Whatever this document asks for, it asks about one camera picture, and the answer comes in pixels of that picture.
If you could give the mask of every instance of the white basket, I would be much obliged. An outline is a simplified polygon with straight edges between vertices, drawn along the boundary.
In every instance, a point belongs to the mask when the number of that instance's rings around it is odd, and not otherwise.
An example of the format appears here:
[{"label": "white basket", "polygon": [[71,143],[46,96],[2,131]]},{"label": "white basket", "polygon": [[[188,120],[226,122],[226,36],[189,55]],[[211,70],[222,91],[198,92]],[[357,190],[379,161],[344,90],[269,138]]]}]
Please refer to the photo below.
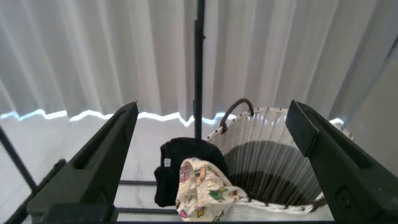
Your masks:
[{"label": "white basket", "polygon": [[[243,102],[250,110],[226,124],[228,115]],[[207,136],[224,155],[229,180],[254,199],[233,205],[225,220],[333,219],[310,161],[286,128],[286,115],[287,109],[253,109],[250,101],[240,99]],[[340,130],[353,140],[349,132]]]}]

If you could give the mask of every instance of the patterned cloth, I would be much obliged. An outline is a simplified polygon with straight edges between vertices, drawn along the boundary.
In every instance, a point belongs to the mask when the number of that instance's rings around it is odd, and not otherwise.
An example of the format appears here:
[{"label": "patterned cloth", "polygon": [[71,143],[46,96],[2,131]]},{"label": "patterned cloth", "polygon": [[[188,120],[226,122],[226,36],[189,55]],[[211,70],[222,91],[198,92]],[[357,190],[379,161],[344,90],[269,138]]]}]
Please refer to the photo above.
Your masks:
[{"label": "patterned cloth", "polygon": [[197,158],[182,162],[175,206],[183,221],[218,222],[234,202],[246,197],[214,164]]}]

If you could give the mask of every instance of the white label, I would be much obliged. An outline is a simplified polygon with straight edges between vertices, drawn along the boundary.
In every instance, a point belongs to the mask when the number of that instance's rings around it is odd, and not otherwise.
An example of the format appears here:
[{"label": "white label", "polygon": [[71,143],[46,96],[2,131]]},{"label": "white label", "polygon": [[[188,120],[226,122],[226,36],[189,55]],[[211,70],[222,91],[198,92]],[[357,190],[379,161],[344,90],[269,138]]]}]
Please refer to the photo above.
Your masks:
[{"label": "white label", "polygon": [[170,164],[172,163],[172,160],[169,158],[164,159],[164,166],[165,167],[170,167]]}]

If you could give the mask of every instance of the white curtain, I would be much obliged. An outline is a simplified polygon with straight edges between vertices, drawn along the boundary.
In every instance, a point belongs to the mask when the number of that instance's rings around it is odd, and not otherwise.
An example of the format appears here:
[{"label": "white curtain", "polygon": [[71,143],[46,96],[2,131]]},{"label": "white curtain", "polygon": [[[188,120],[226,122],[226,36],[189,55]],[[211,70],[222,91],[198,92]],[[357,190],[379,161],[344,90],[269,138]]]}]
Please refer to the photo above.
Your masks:
[{"label": "white curtain", "polygon": [[[0,114],[192,115],[191,0],[1,0]],[[384,68],[398,1],[207,0],[203,116],[292,99],[349,119]]]}]

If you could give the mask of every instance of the marble floor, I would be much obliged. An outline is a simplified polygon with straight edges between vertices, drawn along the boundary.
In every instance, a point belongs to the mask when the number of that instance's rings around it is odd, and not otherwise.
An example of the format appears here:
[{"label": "marble floor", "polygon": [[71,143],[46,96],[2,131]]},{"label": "marble floor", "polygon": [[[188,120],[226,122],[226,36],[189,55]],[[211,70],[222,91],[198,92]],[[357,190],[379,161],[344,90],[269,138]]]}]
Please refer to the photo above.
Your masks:
[{"label": "marble floor", "polygon": [[[95,116],[86,116],[79,121],[69,121],[67,117],[45,119],[39,115],[22,121],[13,117],[0,119],[0,125],[37,183],[59,159],[70,160],[105,122]],[[214,128],[214,123],[203,123],[203,136]],[[121,179],[155,180],[153,172],[160,164],[160,146],[172,138],[193,137],[193,134],[194,124],[184,124],[179,119],[138,119]],[[27,198],[30,189],[3,148],[0,148],[0,178],[0,223],[4,223]],[[114,204],[117,207],[158,208],[154,203],[154,192],[155,187],[120,186]],[[119,219],[180,220],[176,215],[140,214],[120,214]]]}]

